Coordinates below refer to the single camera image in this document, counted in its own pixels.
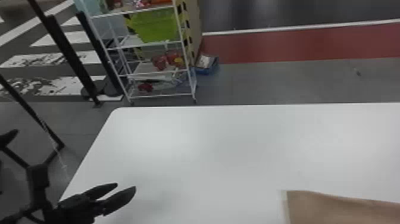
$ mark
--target black metal pole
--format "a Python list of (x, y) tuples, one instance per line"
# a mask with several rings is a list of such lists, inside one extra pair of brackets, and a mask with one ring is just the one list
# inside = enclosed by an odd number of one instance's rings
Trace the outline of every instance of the black metal pole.
[(55, 17), (53, 15), (46, 16), (36, 0), (27, 1), (45, 26), (46, 30), (49, 32), (54, 42), (59, 47), (62, 54), (64, 54), (65, 59), (70, 63), (75, 74), (78, 76), (79, 80), (89, 93), (89, 96), (93, 99), (93, 102), (97, 106), (101, 105), (101, 102), (97, 99), (98, 91), (95, 84), (93, 83), (86, 69), (83, 67), (82, 62), (80, 61), (75, 50), (72, 48), (64, 32), (61, 30), (60, 25), (57, 23)]
[(3, 153), (5, 153), (9, 158), (14, 160), (14, 162), (18, 163), (22, 168), (26, 169), (29, 167), (29, 164), (23, 160), (21, 157), (19, 157), (17, 154), (15, 154), (11, 149), (8, 147), (4, 147), (0, 149)]
[[(42, 129), (46, 132), (48, 132), (51, 136), (51, 138), (58, 144), (57, 145), (57, 150), (61, 150), (65, 147), (65, 144), (62, 142), (62, 140), (53, 132), (53, 130), (39, 118), (39, 116), (36, 114), (36, 112), (29, 106), (29, 104), (25, 101), (24, 98), (21, 97), (21, 95), (10, 85), (8, 84), (7, 80), (4, 79), (3, 75), (0, 74), (0, 84), (3, 86), (4, 89), (6, 89), (10, 95), (25, 109), (25, 111), (42, 127)], [(49, 157), (46, 159), (46, 164), (49, 164), (52, 159), (57, 155), (57, 152), (53, 151)]]
[(100, 44), (101, 40), (97, 40), (96, 36), (93, 33), (92, 28), (90, 28), (90, 25), (88, 23), (88, 19), (86, 18), (85, 14), (82, 11), (79, 11), (76, 14), (76, 17), (78, 18), (80, 24), (82, 25), (83, 30), (86, 32), (87, 36), (89, 37), (89, 40), (93, 45), (93, 48), (97, 52), (97, 55), (100, 58), (101, 64), (103, 65), (105, 71), (107, 72), (107, 76), (108, 76), (110, 82), (112, 83), (112, 85), (115, 88), (115, 90), (119, 94), (122, 94), (121, 85), (119, 84), (118, 79), (115, 76), (115, 73), (114, 73), (113, 69), (111, 68), (110, 64), (108, 63), (108, 60), (107, 60), (107, 58), (105, 56), (104, 49)]

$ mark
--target striped floor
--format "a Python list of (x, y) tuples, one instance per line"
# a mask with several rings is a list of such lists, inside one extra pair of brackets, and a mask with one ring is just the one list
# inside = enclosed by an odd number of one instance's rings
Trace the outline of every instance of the striped floor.
[[(56, 16), (92, 80), (105, 79), (101, 62), (74, 16), (75, 12), (73, 0), (66, 0), (55, 2), (45, 13)], [(0, 23), (11, 24), (7, 18), (3, 18), (0, 19)], [(82, 84), (37, 17), (31, 17), (8, 30), (0, 29), (0, 51), (0, 72), (27, 100), (82, 100)], [(0, 101), (7, 98), (8, 93), (0, 86)], [(105, 101), (121, 100), (121, 97), (99, 98)]]

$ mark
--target black robotic claw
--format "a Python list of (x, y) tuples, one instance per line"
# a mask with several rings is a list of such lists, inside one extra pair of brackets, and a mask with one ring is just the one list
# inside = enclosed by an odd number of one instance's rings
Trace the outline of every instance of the black robotic claw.
[[(22, 217), (26, 217), (35, 223), (45, 224), (90, 224), (95, 217), (111, 214), (128, 204), (135, 196), (136, 187), (127, 188), (105, 200), (98, 200), (116, 189), (117, 183), (109, 183), (96, 186), (82, 194), (67, 198), (54, 209), (46, 199), (45, 188), (49, 185), (47, 167), (37, 165), (28, 168), (29, 190), (31, 204), (27, 209), (8, 216), (0, 221), (0, 224), (14, 224)], [(35, 218), (32, 213), (41, 210), (44, 221)]]

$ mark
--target white table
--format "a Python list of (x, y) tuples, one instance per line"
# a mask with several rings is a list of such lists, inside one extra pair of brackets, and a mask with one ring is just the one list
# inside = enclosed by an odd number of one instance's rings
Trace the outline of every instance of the white table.
[(63, 198), (138, 192), (96, 224), (288, 223), (286, 190), (400, 202), (400, 104), (115, 110)]

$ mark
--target white floor marking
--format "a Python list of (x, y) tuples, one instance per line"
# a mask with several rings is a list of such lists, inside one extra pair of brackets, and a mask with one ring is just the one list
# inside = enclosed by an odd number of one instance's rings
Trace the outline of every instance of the white floor marking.
[[(93, 81), (104, 80), (105, 76), (91, 76)], [(62, 76), (56, 79), (45, 79), (42, 77), (33, 77), (31, 79), (12, 78), (7, 82), (13, 86), (20, 94), (61, 97), (61, 96), (80, 96), (80, 90), (83, 88), (82, 83), (76, 76)], [(10, 98), (9, 93), (0, 85), (0, 98)], [(121, 101), (122, 95), (117, 97), (108, 97), (99, 95), (100, 101)]]
[[(74, 31), (74, 32), (65, 32), (65, 35), (68, 41), (71, 44), (74, 43), (90, 43), (88, 36), (85, 31)], [(53, 38), (49, 34), (40, 38), (38, 41), (33, 43), (31, 46), (50, 46), (55, 45)]]
[(63, 23), (61, 26), (76, 26), (76, 25), (80, 25), (80, 22), (78, 20), (78, 18), (76, 16), (70, 18), (68, 21), (66, 21), (65, 23)]
[[(105, 76), (91, 76), (93, 81), (103, 80)], [(63, 76), (51, 80), (50, 85), (43, 85), (35, 95), (40, 96), (65, 96), (80, 95), (83, 85), (76, 76)]]
[[(74, 4), (73, 0), (66, 0), (65, 2), (51, 8), (50, 10), (47, 10), (45, 12), (45, 14), (46, 15), (57, 14), (73, 4)], [(27, 32), (28, 30), (34, 28), (38, 24), (40, 24), (40, 20), (39, 20), (39, 18), (35, 17), (35, 18), (17, 26), (16, 28), (10, 30), (9, 32), (4, 33), (3, 35), (0, 36), (0, 46), (3, 46), (6, 43), (12, 41), (16, 37), (22, 35), (23, 33)]]
[(204, 32), (203, 36), (217, 36), (217, 35), (237, 35), (243, 33), (266, 33), (266, 32), (282, 32), (292, 30), (311, 30), (311, 29), (326, 29), (326, 28), (338, 28), (338, 27), (349, 27), (349, 26), (376, 26), (383, 24), (400, 23), (400, 18), (394, 18), (391, 20), (372, 20), (372, 21), (361, 21), (361, 22), (350, 22), (350, 23), (327, 23), (327, 24), (316, 24), (316, 25), (301, 25), (301, 26), (282, 26), (282, 27), (271, 27), (261, 29), (248, 29), (248, 30), (228, 30), (228, 31), (216, 31), (216, 32)]
[[(77, 55), (83, 64), (100, 64), (95, 51), (78, 51)], [(62, 53), (15, 55), (0, 65), (0, 68), (16, 68), (28, 66), (57, 66), (66, 63)]]

